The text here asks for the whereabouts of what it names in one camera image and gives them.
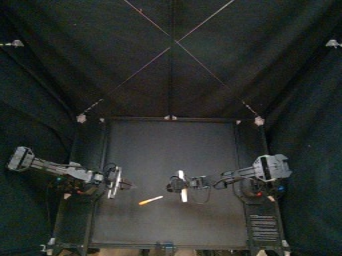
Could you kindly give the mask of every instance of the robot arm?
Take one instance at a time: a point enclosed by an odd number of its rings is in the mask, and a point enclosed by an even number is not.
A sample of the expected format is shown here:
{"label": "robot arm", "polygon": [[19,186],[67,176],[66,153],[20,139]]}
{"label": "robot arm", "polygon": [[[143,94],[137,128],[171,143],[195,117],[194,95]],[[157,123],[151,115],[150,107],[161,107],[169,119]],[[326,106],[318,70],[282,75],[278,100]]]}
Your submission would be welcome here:
{"label": "robot arm", "polygon": [[227,185],[243,179],[270,183],[278,179],[289,178],[292,175],[288,157],[281,154],[261,156],[251,167],[223,172],[221,175],[197,176],[186,179],[185,174],[181,177],[181,172],[183,171],[178,171],[177,175],[170,179],[169,192],[185,193],[186,189],[225,189]]}
{"label": "robot arm", "polygon": [[79,163],[71,162],[67,165],[56,164],[35,157],[32,150],[27,147],[18,147],[10,159],[7,168],[11,171],[23,172],[30,168],[44,171],[58,176],[71,176],[87,185],[99,186],[104,183],[108,191],[108,198],[114,198],[118,189],[130,189],[131,183],[126,180],[122,185],[122,168],[115,166],[104,172],[87,170]]}

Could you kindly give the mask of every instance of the orange marker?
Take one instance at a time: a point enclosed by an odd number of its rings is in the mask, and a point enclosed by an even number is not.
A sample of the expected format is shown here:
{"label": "orange marker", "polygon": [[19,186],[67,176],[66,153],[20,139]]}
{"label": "orange marker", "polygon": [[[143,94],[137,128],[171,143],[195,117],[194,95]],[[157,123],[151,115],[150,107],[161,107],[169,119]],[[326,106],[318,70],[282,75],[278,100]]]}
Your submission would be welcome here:
{"label": "orange marker", "polygon": [[163,198],[163,196],[158,196],[158,197],[155,197],[155,198],[151,198],[151,199],[149,199],[149,200],[145,200],[145,201],[142,201],[142,202],[139,203],[139,205],[149,204],[150,202],[153,202],[153,201],[155,201],[155,200],[158,200],[158,199],[162,199],[162,198]]}

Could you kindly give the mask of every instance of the black fabric wall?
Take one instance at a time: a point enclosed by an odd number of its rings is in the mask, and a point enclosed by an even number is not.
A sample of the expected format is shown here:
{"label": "black fabric wall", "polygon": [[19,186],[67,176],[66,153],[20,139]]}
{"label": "black fabric wall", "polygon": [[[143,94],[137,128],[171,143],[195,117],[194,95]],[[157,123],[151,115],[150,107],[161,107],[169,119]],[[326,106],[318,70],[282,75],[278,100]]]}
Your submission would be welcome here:
{"label": "black fabric wall", "polygon": [[[179,40],[230,1],[129,2]],[[342,12],[338,0],[234,1],[182,41],[223,86],[123,0],[2,4],[78,114],[104,98],[92,117],[253,118],[238,98],[263,114]],[[173,54],[118,87],[169,46]]]}
{"label": "black fabric wall", "polygon": [[[20,39],[0,15],[0,41]],[[30,47],[0,48],[0,255],[36,255],[50,239],[51,177],[6,170],[18,146],[51,161],[68,160],[75,124],[54,81]]]}
{"label": "black fabric wall", "polygon": [[322,47],[269,116],[271,151],[294,171],[281,206],[296,255],[342,255],[341,70],[342,50]]}

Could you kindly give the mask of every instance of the black curtain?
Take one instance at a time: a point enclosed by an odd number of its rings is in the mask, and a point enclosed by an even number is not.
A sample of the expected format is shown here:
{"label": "black curtain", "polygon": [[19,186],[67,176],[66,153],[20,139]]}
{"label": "black curtain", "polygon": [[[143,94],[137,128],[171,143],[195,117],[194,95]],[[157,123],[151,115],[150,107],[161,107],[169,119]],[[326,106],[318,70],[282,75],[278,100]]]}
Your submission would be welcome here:
{"label": "black curtain", "polygon": [[[20,39],[2,13],[0,24],[0,43]],[[0,63],[0,254],[36,255],[52,230],[52,178],[34,171],[10,172],[6,164],[18,146],[30,147],[43,159],[67,162],[75,118],[27,45],[2,47]]]}
{"label": "black curtain", "polygon": [[342,255],[341,70],[342,49],[322,46],[269,115],[271,151],[294,171],[281,207],[296,255]]}

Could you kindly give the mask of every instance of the wire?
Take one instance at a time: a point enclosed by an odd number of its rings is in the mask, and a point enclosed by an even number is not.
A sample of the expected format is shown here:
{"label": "wire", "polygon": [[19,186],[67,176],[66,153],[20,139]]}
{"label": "wire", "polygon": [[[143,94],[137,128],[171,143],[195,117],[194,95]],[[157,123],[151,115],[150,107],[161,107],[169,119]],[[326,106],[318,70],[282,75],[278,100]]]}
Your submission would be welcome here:
{"label": "wire", "polygon": [[186,39],[186,37],[190,36],[194,33],[194,31],[197,31],[198,28],[202,27],[202,25],[205,25],[205,23],[207,23],[207,21],[211,20],[211,18],[214,18],[221,13],[221,11],[226,9],[226,7],[229,7],[234,2],[235,0],[231,0],[229,3],[226,3],[219,8],[219,10],[213,15],[210,15],[209,18],[203,22],[201,22],[199,25],[194,29],[191,29],[191,31],[178,41],[181,42],[183,39]]}
{"label": "wire", "polygon": [[274,181],[277,181],[277,179],[274,178],[274,179],[270,179],[270,180],[265,180],[265,179],[262,179],[262,178],[259,178],[259,177],[257,177],[257,179],[258,180],[261,180],[262,182],[265,182],[265,183],[269,183],[269,182],[274,182]]}
{"label": "wire", "polygon": [[237,178],[227,177],[227,178],[223,178],[223,179],[218,180],[218,181],[214,183],[213,187],[215,188],[215,186],[217,186],[221,182],[223,182],[223,181],[226,181],[226,180],[231,180],[230,182],[226,182],[227,185],[231,185],[231,184],[234,184],[235,182],[238,182],[238,181],[241,181],[241,180],[243,180],[243,179],[253,180],[253,178],[243,177],[243,176],[239,176],[239,177],[237,177]]}
{"label": "wire", "polygon": [[191,177],[189,177],[186,174],[185,174],[185,179],[187,182],[190,182],[193,180]]}
{"label": "wire", "polygon": [[[125,0],[125,2],[131,6],[131,8],[150,21],[150,23],[169,36],[171,37],[171,35],[163,30],[163,28],[153,21],[153,19],[142,12],[142,10],[139,10],[133,3],[129,0]],[[181,41],[183,39],[186,39],[198,29],[199,27],[202,27],[233,3],[235,2],[235,0],[231,0],[230,2],[227,2],[217,12],[214,12],[209,18],[199,23],[198,26],[195,26],[190,32],[179,39],[179,40],[174,40],[174,42],[181,46],[181,48],[189,53],[189,55],[194,58],[194,60],[199,63],[199,65],[206,69],[206,71],[211,74],[211,76],[218,80],[218,82],[225,86],[225,87],[230,87],[227,84],[223,83],[223,81],[219,79],[219,77],[214,74],[214,72],[207,68],[207,66],[199,61],[199,59],[194,56],[194,54],[191,54],[191,52],[186,49],[186,47],[181,44]],[[171,47],[169,47],[108,93],[107,95],[113,94],[122,86],[123,84],[131,80],[133,77],[135,77],[138,75],[138,73],[141,73],[141,71],[171,49]],[[255,116],[259,116],[258,112],[251,108],[251,106],[246,103],[246,101],[235,96],[235,98],[242,102],[243,106],[251,111],[251,113]],[[95,106],[104,101],[104,98],[100,98],[84,111],[80,115],[84,115],[87,112],[90,112]]]}
{"label": "wire", "polygon": [[195,204],[206,204],[206,203],[209,202],[210,196],[211,196],[211,187],[209,187],[207,190],[209,190],[207,198],[206,198],[206,200],[205,200],[203,202],[198,202],[198,200],[195,199],[195,197],[193,196],[193,194],[190,194],[191,199],[193,199],[193,201],[195,202]]}
{"label": "wire", "polygon": [[[167,47],[158,55],[153,58],[153,60],[145,64],[145,66],[113,89],[107,92],[107,96],[111,95],[154,62],[159,57],[170,50],[171,47]],[[95,106],[104,101],[104,98],[99,99],[84,111],[80,115],[84,115],[87,112],[90,112]]]}

